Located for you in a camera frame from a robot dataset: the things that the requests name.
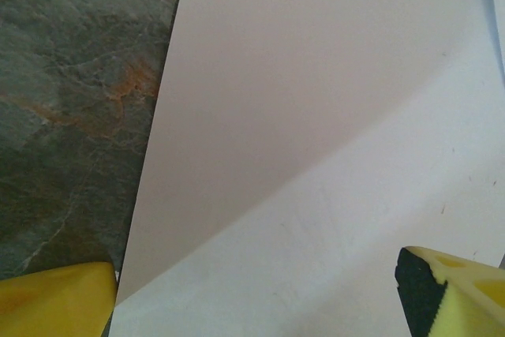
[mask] yellow object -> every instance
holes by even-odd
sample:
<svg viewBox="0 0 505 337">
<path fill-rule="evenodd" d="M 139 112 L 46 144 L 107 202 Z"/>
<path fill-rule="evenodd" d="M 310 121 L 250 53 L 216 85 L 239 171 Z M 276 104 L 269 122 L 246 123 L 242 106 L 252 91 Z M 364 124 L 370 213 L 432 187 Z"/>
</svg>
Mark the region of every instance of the yellow object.
<svg viewBox="0 0 505 337">
<path fill-rule="evenodd" d="M 116 298 L 108 263 L 76 264 L 0 282 L 1 337 L 100 337 Z"/>
<path fill-rule="evenodd" d="M 428 264 L 434 285 L 442 289 L 438 312 L 427 336 L 505 336 L 505 270 L 431 249 L 408 247 L 406 250 Z M 398 283 L 401 292 L 402 284 Z"/>
</svg>

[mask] gray stone surface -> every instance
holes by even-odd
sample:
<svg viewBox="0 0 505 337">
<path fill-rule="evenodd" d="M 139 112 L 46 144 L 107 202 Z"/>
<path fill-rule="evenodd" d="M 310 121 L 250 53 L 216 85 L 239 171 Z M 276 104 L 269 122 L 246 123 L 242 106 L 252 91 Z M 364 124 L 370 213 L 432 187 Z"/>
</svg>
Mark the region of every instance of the gray stone surface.
<svg viewBox="0 0 505 337">
<path fill-rule="evenodd" d="M 176 3 L 0 2 L 0 279 L 120 271 Z"/>
</svg>

